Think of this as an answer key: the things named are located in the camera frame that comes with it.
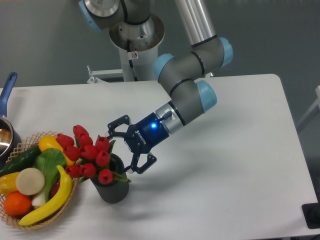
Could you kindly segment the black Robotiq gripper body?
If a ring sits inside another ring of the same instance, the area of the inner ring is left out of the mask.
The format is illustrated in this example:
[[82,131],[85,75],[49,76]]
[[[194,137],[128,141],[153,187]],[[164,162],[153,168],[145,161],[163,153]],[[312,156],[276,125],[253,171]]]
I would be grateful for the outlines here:
[[152,112],[136,124],[128,127],[124,142],[132,153],[148,154],[151,149],[169,137],[163,124]]

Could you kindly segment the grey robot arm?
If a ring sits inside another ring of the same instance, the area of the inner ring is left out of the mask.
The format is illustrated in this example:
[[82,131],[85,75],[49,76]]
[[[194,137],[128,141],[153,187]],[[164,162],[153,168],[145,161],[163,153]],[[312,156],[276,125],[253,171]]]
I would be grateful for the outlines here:
[[125,81],[157,81],[169,101],[139,122],[125,115],[108,124],[108,138],[122,138],[132,159],[122,172],[143,173],[155,161],[151,149],[217,103],[204,77],[233,59],[229,41],[218,37],[203,0],[177,0],[175,6],[190,51],[158,53],[165,36],[162,20],[148,0],[81,0],[79,8],[94,31],[108,30],[118,48]]

